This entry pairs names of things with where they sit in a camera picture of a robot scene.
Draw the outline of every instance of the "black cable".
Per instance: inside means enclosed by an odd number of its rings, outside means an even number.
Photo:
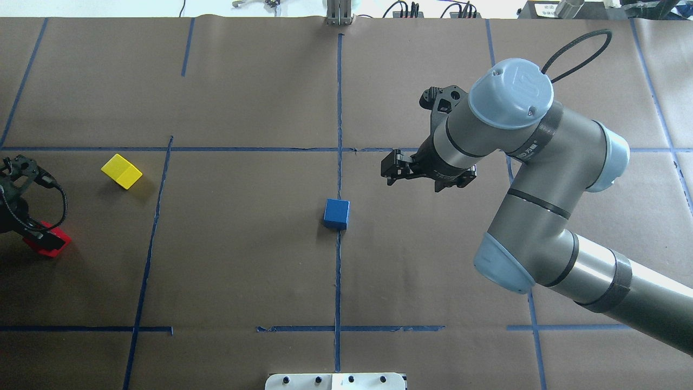
[[[587,39],[589,39],[589,38],[591,38],[591,37],[596,37],[597,35],[606,35],[606,40],[604,41],[604,44],[602,45],[602,47],[600,47],[599,50],[597,50],[594,54],[592,54],[588,59],[584,60],[584,61],[581,62],[579,65],[577,65],[576,67],[574,67],[574,68],[572,68],[571,70],[567,71],[566,73],[561,74],[560,76],[554,78],[553,80],[551,80],[551,82],[552,82],[552,83],[555,83],[555,82],[557,82],[558,80],[561,80],[562,78],[564,78],[564,77],[566,77],[566,76],[569,76],[569,75],[572,74],[573,72],[579,70],[580,68],[584,67],[584,66],[587,65],[588,63],[592,62],[592,60],[594,60],[596,57],[598,57],[600,54],[602,54],[602,52],[603,52],[604,50],[606,50],[606,47],[608,46],[608,44],[611,43],[611,35],[612,35],[612,33],[611,33],[611,30],[609,30],[608,28],[603,28],[602,30],[596,30],[596,31],[592,31],[591,33],[587,33],[587,34],[581,35],[581,36],[579,36],[578,38],[575,38],[575,39],[574,39],[573,41],[571,41],[569,44],[567,44],[567,45],[561,47],[553,56],[551,56],[551,58],[549,58],[549,60],[548,60],[548,61],[546,62],[546,64],[544,65],[544,67],[541,68],[541,73],[546,74],[546,71],[547,71],[547,70],[549,69],[549,67],[554,63],[554,61],[555,61],[558,57],[561,56],[561,54],[563,54],[563,53],[565,53],[566,51],[570,50],[572,47],[574,47],[574,46],[577,45],[578,43],[580,43],[580,42],[582,42],[582,41],[584,41],[584,40],[587,40]]]
[[[400,5],[399,17],[404,17],[404,14],[409,13],[409,5],[407,4],[407,2],[402,1],[402,0],[397,0],[394,3],[392,3],[392,5],[385,11],[385,13],[383,14],[383,17],[386,17],[387,13],[392,9],[392,7],[396,6],[397,4]],[[402,4],[404,4],[404,9],[405,9],[404,11],[401,10]]]
[[[438,19],[443,19],[443,16],[445,16],[445,12],[448,12],[448,10],[449,10],[450,8],[454,7],[454,6],[459,7],[459,12],[457,13],[457,14],[458,14],[457,17],[459,17],[459,15],[462,15],[462,4],[460,4],[460,3],[452,3],[452,4],[450,4],[450,5],[443,11],[443,14],[440,15],[440,18],[438,18]]]
[[[56,188],[58,191],[60,191],[60,195],[62,196],[62,217],[60,218],[60,221],[58,221],[58,223],[56,223],[55,225],[51,226],[50,228],[45,228],[45,227],[44,227],[44,228],[33,228],[33,227],[27,225],[26,223],[22,222],[22,221],[17,217],[17,215],[15,215],[15,213],[12,211],[12,209],[10,208],[10,204],[9,204],[9,202],[7,202],[7,198],[5,197],[5,189],[4,189],[1,185],[0,185],[0,196],[2,196],[2,201],[3,201],[4,205],[5,205],[5,208],[6,208],[7,211],[10,213],[10,215],[12,216],[12,218],[14,218],[15,221],[16,221],[19,225],[21,225],[23,228],[29,230],[30,232],[41,232],[41,233],[43,233],[43,232],[48,232],[48,231],[50,231],[50,230],[53,230],[53,229],[57,228],[58,226],[62,225],[62,223],[65,222],[65,219],[67,218],[67,195],[65,194],[65,191],[62,189],[62,187],[59,186],[58,184],[55,184],[55,188]]]

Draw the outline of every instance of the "white mount plate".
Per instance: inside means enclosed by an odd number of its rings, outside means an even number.
[[[274,374],[265,390],[407,390],[407,380],[398,373]]]

